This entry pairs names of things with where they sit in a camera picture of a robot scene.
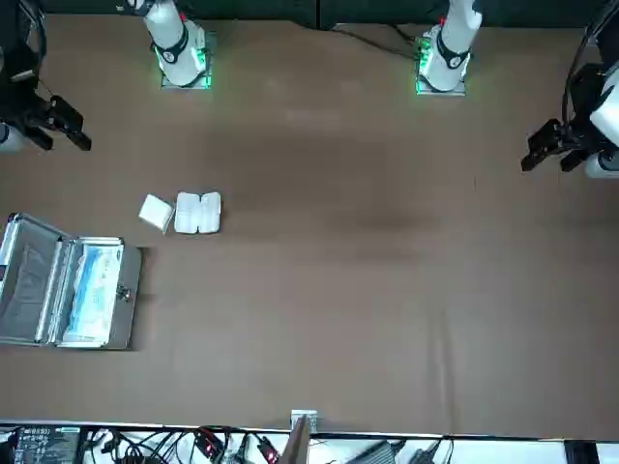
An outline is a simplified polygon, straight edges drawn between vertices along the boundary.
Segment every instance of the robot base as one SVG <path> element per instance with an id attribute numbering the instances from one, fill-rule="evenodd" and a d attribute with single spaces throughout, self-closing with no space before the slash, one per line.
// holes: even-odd
<path id="1" fill-rule="evenodd" d="M 215 50 L 217 48 L 217 36 L 215 32 L 204 32 L 198 26 L 197 30 L 198 48 L 203 50 L 203 57 L 206 61 L 206 70 L 195 82 L 190 85 L 179 87 L 172 84 L 165 74 L 162 72 L 162 88 L 163 89 L 193 89 L 193 90 L 209 90 L 213 82 L 213 63 L 215 58 Z"/>
<path id="2" fill-rule="evenodd" d="M 432 30 L 425 33 L 420 39 L 416 41 L 416 46 L 419 50 L 418 58 L 415 60 L 415 93 L 417 95 L 443 95 L 443 96 L 452 96 L 452 97 L 464 97 L 466 96 L 466 86 L 464 85 L 463 77 L 466 75 L 466 66 L 468 64 L 468 60 L 464 63 L 464 71 L 462 73 L 461 81 L 456 85 L 455 88 L 448 91 L 440 91 L 436 90 L 434 87 L 429 85 L 427 79 L 423 76 L 421 69 L 425 69 L 427 72 L 427 66 L 430 62 L 434 66 L 433 70 L 437 70 L 435 72 L 441 72 L 443 67 L 440 64 L 436 63 L 438 60 L 438 50 L 433 50 L 436 48 L 436 40 L 433 40 L 435 36 L 438 34 L 436 26 L 432 28 Z"/>
<path id="3" fill-rule="evenodd" d="M 440 92 L 429 85 L 418 73 L 415 75 L 415 93 L 417 95 L 443 95 L 447 97 L 465 97 L 466 85 L 460 82 L 454 90 L 449 92 Z"/>

